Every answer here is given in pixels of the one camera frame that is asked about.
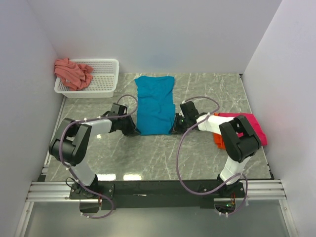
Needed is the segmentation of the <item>blue t shirt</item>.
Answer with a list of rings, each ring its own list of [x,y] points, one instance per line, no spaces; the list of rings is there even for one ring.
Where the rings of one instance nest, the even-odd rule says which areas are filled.
[[[137,128],[143,136],[170,135],[175,119],[172,76],[135,79],[138,109]]]

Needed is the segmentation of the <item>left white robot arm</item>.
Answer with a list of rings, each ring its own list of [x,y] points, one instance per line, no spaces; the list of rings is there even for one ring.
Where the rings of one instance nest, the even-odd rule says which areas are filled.
[[[50,142],[49,154],[70,169],[87,198],[94,198],[101,192],[97,175],[85,161],[90,138],[118,130],[124,136],[139,133],[127,113],[127,106],[114,103],[109,111],[95,119],[63,119]]]

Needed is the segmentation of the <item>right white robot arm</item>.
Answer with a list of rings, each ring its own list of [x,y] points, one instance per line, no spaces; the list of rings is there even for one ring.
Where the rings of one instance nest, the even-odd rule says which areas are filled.
[[[187,135],[195,129],[222,137],[228,158],[218,175],[215,190],[220,196],[228,197],[239,183],[247,162],[261,148],[260,138],[245,115],[222,117],[199,113],[192,101],[183,102],[180,109],[175,117],[174,132]]]

